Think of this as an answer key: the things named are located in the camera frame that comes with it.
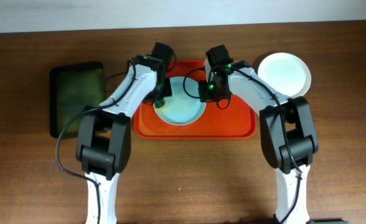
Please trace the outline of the yellow green sponge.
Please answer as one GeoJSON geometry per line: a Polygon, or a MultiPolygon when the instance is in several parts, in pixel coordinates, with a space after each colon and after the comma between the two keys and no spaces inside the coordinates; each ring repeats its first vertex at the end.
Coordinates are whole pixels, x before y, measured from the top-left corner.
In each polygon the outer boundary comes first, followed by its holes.
{"type": "Polygon", "coordinates": [[[156,100],[153,104],[155,110],[163,110],[165,107],[167,107],[168,102],[164,99],[162,100],[156,100]]]}

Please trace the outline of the light blue plate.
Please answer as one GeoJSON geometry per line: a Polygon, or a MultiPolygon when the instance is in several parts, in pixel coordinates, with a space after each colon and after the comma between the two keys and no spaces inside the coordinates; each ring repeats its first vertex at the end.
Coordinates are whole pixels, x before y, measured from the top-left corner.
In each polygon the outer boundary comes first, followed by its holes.
{"type": "Polygon", "coordinates": [[[197,121],[205,111],[206,103],[194,98],[199,95],[199,85],[191,78],[170,78],[172,96],[165,97],[168,102],[163,110],[155,110],[166,123],[183,126],[197,121]]]}

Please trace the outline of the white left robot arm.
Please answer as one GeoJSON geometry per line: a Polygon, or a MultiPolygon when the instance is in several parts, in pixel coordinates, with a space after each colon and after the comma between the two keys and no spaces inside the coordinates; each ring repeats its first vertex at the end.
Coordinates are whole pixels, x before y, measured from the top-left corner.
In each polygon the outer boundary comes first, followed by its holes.
{"type": "Polygon", "coordinates": [[[129,61],[118,88],[80,120],[76,158],[87,178],[87,223],[117,222],[116,186],[131,153],[131,118],[142,102],[172,95],[166,75],[176,63],[173,49],[156,43],[151,54],[129,61]]]}

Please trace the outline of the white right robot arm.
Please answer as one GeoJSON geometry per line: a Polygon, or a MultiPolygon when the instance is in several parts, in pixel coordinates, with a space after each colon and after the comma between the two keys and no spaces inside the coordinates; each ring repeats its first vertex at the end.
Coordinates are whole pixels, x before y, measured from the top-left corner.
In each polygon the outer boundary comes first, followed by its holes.
{"type": "Polygon", "coordinates": [[[308,101],[280,93],[246,61],[235,61],[224,45],[206,52],[206,79],[199,83],[201,102],[241,98],[260,119],[261,149],[276,174],[276,223],[310,223],[307,178],[319,149],[308,101]]]}

